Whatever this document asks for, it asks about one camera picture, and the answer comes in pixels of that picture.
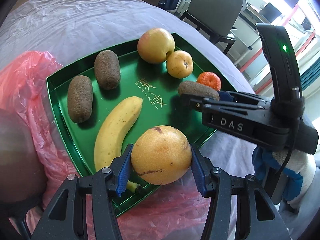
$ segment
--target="metal screw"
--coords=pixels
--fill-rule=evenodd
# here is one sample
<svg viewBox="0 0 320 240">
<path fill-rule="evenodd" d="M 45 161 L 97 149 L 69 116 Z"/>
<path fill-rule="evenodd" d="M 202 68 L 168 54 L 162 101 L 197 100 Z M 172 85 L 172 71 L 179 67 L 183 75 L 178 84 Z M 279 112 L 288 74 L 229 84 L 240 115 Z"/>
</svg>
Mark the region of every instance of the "metal screw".
<svg viewBox="0 0 320 240">
<path fill-rule="evenodd" d="M 68 180 L 73 180 L 73 179 L 75 179 L 75 178 L 76 178 L 76 175 L 73 174 L 73 173 L 72 173 L 72 174 L 69 174 L 68 177 L 67 177 Z"/>
<path fill-rule="evenodd" d="M 109 167 L 104 167 L 103 169 L 102 169 L 102 173 L 104 173 L 104 174 L 107 174 L 107 173 L 109 173 L 111 171 L 111 169 L 109 168 Z"/>
<path fill-rule="evenodd" d="M 298 87 L 294 87 L 291 89 L 291 97 L 292 99 L 300 98 L 300 89 Z"/>
<path fill-rule="evenodd" d="M 253 175 L 251 175 L 251 174 L 247 175 L 247 179 L 248 179 L 249 181 L 255 181 L 255 180 L 256 180 L 256 178 L 255 178 Z"/>
<path fill-rule="evenodd" d="M 214 167 L 214 168 L 212 169 L 212 171 L 213 171 L 213 173 L 215 173 L 215 174 L 220 174 L 220 173 L 221 173 L 221 169 L 220 169 L 219 167 Z"/>
</svg>

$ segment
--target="green tray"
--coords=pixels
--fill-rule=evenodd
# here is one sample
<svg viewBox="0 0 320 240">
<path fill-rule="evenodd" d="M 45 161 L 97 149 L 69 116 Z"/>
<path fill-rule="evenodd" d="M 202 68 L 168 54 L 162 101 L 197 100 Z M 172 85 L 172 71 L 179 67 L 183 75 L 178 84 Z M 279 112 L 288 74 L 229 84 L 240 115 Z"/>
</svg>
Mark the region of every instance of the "green tray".
<svg viewBox="0 0 320 240">
<path fill-rule="evenodd" d="M 184 80 L 196 81 L 203 71 L 215 72 L 221 78 L 222 90 L 234 91 L 229 81 L 200 52 L 182 37 L 173 34 L 176 50 L 190 53 L 193 58 L 194 71 Z M 170 125 L 181 130 L 190 143 L 201 147 L 214 133 L 201 124 L 201 113 L 182 107 L 177 92 L 181 79 L 171 77 L 165 63 L 151 65 L 143 61 L 137 52 L 138 40 L 128 41 L 108 48 L 119 57 L 121 68 L 120 85 L 105 91 L 100 89 L 94 76 L 94 61 L 99 53 L 93 53 L 62 68 L 47 78 L 49 99 L 56 125 L 67 152 L 81 176 L 95 173 L 93 149 L 100 126 L 108 113 L 124 98 L 138 96 L 143 98 L 142 110 L 134 126 L 124 139 L 123 149 L 135 141 L 147 129 L 156 125 Z M 93 108 L 89 120 L 82 124 L 73 123 L 68 115 L 67 92 L 72 78 L 77 75 L 88 76 L 93 86 Z M 159 186 L 148 184 L 135 172 L 130 180 L 143 186 L 143 194 L 132 194 L 126 190 L 120 198 L 113 199 L 116 215 L 136 205 Z"/>
</svg>

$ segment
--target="black chair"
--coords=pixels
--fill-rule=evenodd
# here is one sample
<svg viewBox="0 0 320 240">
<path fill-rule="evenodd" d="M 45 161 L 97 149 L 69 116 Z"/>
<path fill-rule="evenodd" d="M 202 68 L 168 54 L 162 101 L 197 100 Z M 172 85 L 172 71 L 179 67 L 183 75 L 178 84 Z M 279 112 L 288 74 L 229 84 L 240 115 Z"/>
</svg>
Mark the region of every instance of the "black chair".
<svg viewBox="0 0 320 240">
<path fill-rule="evenodd" d="M 188 11 L 185 11 L 183 13 L 183 15 L 180 17 L 180 20 L 183 21 L 185 18 L 188 19 L 189 21 L 191 21 L 192 23 L 194 23 L 195 25 L 197 25 L 197 28 L 196 28 L 197 31 L 203 30 L 205 33 L 210 35 L 209 41 L 212 42 L 214 45 L 216 45 L 218 42 L 228 43 L 228 45 L 226 46 L 226 48 L 223 51 L 223 54 L 225 54 L 225 55 L 229 52 L 232 45 L 236 41 L 236 38 L 234 37 L 234 35 L 231 32 L 226 37 L 220 36 L 217 33 L 215 33 L 214 31 L 212 31 L 210 28 L 208 28 L 207 26 L 202 24 L 200 21 L 198 21 L 191 14 L 189 14 Z"/>
<path fill-rule="evenodd" d="M 210 36 L 210 42 L 228 43 L 224 54 L 227 54 L 236 39 L 230 30 L 233 28 L 242 8 L 243 0 L 191 0 L 188 11 L 180 20 L 187 18 L 197 30 L 202 29 Z"/>
</svg>

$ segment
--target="black device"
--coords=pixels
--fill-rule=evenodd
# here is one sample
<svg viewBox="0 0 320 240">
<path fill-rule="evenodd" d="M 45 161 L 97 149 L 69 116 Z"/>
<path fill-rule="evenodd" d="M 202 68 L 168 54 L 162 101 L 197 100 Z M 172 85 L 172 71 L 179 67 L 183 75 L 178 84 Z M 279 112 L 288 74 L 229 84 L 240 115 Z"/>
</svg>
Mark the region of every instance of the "black device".
<svg viewBox="0 0 320 240">
<path fill-rule="evenodd" d="M 299 68 L 289 36 L 282 26 L 257 24 L 257 29 L 269 62 L 275 98 L 269 100 L 255 94 L 227 92 L 228 98 L 222 95 L 227 101 L 215 101 L 182 94 L 183 103 L 202 112 L 202 124 L 272 151 L 292 145 L 292 122 L 302 116 L 294 148 L 314 154 L 318 133 L 303 115 Z"/>
<path fill-rule="evenodd" d="M 123 155 L 115 158 L 92 176 L 78 178 L 70 174 L 59 187 L 31 240 L 87 240 L 86 195 L 92 195 L 92 213 L 97 240 L 122 240 L 114 214 L 112 197 L 125 191 L 131 171 L 128 144 Z M 290 240 L 290 236 L 272 201 L 253 175 L 245 178 L 228 175 L 202 157 L 191 144 L 191 169 L 198 191 L 210 197 L 208 217 L 201 240 L 227 240 L 231 214 L 231 195 L 237 195 L 236 240 Z"/>
</svg>

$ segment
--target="banana stem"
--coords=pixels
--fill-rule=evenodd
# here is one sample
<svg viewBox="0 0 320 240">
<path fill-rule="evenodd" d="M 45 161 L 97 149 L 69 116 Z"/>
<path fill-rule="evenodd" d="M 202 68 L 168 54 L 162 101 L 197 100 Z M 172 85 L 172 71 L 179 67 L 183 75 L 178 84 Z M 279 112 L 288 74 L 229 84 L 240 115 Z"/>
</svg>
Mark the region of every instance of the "banana stem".
<svg viewBox="0 0 320 240">
<path fill-rule="evenodd" d="M 127 189 L 130 190 L 133 194 L 141 194 L 142 186 L 140 184 L 134 183 L 128 180 Z"/>
</svg>

